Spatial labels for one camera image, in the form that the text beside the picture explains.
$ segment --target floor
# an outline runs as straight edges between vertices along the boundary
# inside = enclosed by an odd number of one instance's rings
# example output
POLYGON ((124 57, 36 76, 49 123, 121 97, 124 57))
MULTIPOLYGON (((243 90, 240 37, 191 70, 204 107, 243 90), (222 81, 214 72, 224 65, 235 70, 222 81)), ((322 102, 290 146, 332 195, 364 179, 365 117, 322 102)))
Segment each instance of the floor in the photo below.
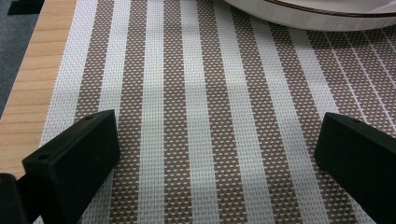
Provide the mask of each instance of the floor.
POLYGON ((12 0, 0 0, 0 118, 35 29, 38 15, 8 16, 12 0))

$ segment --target brown stripe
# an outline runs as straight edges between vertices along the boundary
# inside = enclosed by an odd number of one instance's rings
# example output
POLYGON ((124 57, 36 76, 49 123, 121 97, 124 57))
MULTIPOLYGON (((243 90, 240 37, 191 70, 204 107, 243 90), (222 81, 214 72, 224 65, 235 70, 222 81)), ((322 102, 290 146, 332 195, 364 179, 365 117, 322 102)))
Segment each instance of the brown stripe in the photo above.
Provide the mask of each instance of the brown stripe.
POLYGON ((88 114, 96 113, 98 110, 113 9, 114 1, 98 1, 80 85, 75 121, 88 114))
POLYGON ((334 57, 326 33, 308 31, 307 35, 317 55, 320 68, 332 92, 332 98, 337 104, 339 113, 363 120, 358 103, 355 101, 343 71, 334 57))
MULTIPOLYGON (((368 42, 368 38, 363 32, 353 32, 347 33, 346 35, 352 44, 356 54, 360 58, 361 64, 364 67, 367 76, 370 78, 371 82, 374 85, 374 89, 377 92, 378 97, 381 99, 382 104, 384 104, 385 109, 388 111, 389 118, 391 123, 396 123, 396 87, 391 83, 391 78, 388 76, 385 67, 381 64, 376 56, 377 53, 382 53, 383 50, 373 51, 372 46, 368 42)), ((395 53, 389 55, 390 58, 395 58, 395 53)), ((396 77, 396 74, 389 72, 389 74, 393 77, 396 77)), ((394 134, 396 136, 396 131, 393 129, 393 132, 390 134, 394 134)))
POLYGON ((392 45, 384 36, 381 30, 370 30, 364 32, 370 41, 370 44, 375 49, 379 60, 384 64, 388 70, 390 79, 393 83, 396 82, 396 52, 393 50, 392 45))
POLYGON ((323 191, 321 195, 328 210, 329 219, 332 222, 356 222, 347 194, 328 175, 319 171, 313 158, 315 145, 320 130, 320 117, 304 77, 303 68, 297 57, 297 53, 291 42, 288 29, 284 26, 270 23, 270 28, 276 43, 283 70, 290 87, 291 97, 303 129, 304 139, 311 156, 311 161, 323 191))
POLYGON ((233 22, 242 57, 249 98, 259 135, 265 176, 276 223, 301 223, 301 214, 276 114, 265 80, 261 56, 247 13, 232 7, 233 22))
POLYGON ((381 30, 387 37, 389 43, 393 46, 393 50, 396 50, 396 25, 385 27, 381 30))
POLYGON ((212 1, 198 1, 198 22, 204 58, 219 216, 225 223, 246 222, 245 199, 212 1))
POLYGON ((119 118, 121 156, 114 171, 111 194, 112 223, 137 220, 146 14, 146 1, 131 1, 119 118))
POLYGON ((364 111, 367 122, 385 133, 393 133, 394 130, 389 118, 387 118, 369 80, 366 78, 360 61, 349 45, 346 35, 343 33, 328 33, 328 37, 340 65, 344 68, 351 88, 355 92, 357 101, 364 111))
POLYGON ((192 222, 180 2, 164 1, 165 223, 192 222))

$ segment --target placemat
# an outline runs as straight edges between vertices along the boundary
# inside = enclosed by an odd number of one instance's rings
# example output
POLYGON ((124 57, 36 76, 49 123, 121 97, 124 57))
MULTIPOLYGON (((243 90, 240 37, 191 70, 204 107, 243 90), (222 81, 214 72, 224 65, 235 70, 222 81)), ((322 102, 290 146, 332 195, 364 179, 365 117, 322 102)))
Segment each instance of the placemat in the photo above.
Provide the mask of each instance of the placemat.
POLYGON ((395 46, 395 26, 303 31, 221 0, 78 0, 41 145, 116 110, 120 162, 82 223, 373 223, 313 152, 327 111, 396 136, 395 46))

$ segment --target white plate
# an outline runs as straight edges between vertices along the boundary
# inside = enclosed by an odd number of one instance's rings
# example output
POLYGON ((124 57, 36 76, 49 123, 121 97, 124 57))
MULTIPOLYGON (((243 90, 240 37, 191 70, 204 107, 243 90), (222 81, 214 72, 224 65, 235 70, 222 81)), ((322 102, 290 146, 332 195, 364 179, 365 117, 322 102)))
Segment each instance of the white plate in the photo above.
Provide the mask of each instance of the white plate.
POLYGON ((396 24, 396 0, 224 0, 258 18, 305 30, 359 31, 396 24))

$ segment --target wooden table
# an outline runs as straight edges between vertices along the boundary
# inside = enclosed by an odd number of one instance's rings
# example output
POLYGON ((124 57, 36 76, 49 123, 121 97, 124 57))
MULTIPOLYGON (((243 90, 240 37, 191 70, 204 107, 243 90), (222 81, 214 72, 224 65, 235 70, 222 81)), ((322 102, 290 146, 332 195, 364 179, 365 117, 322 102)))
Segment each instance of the wooden table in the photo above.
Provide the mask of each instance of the wooden table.
POLYGON ((38 148, 76 0, 47 0, 0 119, 0 173, 24 175, 38 148))

